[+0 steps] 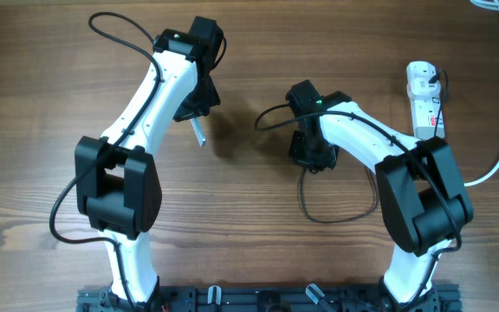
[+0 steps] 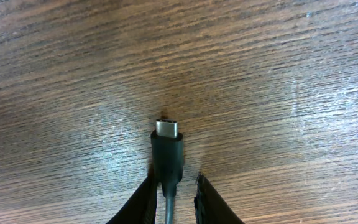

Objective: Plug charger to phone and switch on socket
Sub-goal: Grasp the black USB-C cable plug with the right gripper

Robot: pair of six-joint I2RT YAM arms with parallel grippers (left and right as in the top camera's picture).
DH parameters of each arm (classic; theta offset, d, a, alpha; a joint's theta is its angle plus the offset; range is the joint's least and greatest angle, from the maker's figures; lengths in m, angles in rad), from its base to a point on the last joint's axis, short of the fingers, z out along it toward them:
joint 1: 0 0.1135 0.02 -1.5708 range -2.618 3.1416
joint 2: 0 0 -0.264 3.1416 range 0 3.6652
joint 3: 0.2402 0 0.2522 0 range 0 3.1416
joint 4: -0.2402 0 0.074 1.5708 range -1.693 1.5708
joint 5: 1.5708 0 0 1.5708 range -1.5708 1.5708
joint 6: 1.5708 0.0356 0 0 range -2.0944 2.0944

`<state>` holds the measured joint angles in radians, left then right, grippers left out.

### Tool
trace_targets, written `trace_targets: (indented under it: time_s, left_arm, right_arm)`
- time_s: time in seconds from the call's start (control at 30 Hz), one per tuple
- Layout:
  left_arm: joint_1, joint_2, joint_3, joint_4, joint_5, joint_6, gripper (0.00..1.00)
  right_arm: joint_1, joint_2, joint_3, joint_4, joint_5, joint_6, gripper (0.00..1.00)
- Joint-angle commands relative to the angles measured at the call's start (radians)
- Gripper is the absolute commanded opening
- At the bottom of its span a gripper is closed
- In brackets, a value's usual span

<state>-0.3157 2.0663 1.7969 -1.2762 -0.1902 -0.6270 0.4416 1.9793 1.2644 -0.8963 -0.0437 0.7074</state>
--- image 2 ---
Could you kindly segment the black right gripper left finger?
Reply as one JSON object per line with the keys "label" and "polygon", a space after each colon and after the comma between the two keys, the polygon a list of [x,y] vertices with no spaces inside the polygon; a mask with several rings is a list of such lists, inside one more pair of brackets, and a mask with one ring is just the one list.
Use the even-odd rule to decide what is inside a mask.
{"label": "black right gripper left finger", "polygon": [[153,165],[147,177],[128,201],[106,224],[154,224],[157,209],[157,186]]}

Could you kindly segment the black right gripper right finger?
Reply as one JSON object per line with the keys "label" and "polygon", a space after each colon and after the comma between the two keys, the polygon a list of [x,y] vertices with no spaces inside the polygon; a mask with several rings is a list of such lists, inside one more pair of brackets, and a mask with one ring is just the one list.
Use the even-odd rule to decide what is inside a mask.
{"label": "black right gripper right finger", "polygon": [[199,174],[196,183],[194,205],[197,224],[244,224],[204,175]]}

